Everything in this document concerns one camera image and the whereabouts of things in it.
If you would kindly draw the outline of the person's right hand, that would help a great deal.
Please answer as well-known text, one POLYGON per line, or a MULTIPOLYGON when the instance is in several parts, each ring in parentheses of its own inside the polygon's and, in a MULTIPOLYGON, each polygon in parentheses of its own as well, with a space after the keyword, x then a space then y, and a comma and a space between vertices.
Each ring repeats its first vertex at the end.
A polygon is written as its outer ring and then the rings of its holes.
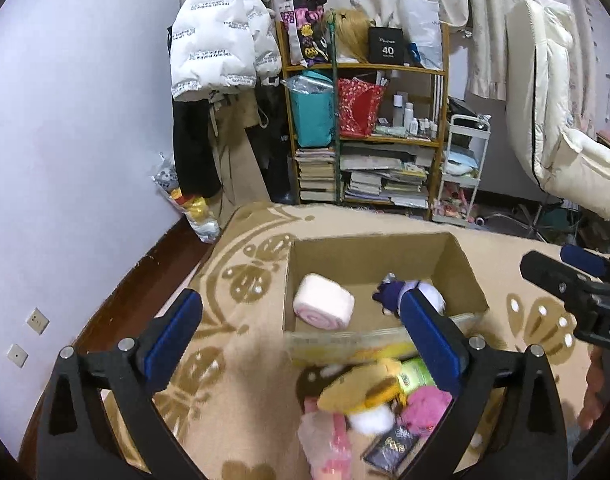
POLYGON ((589 430, 604 411, 604 404, 598 397, 604 386, 602 348, 598 346, 591 348, 586 383, 587 390, 584 395, 584 403, 577 417, 578 426, 584 431, 589 430))

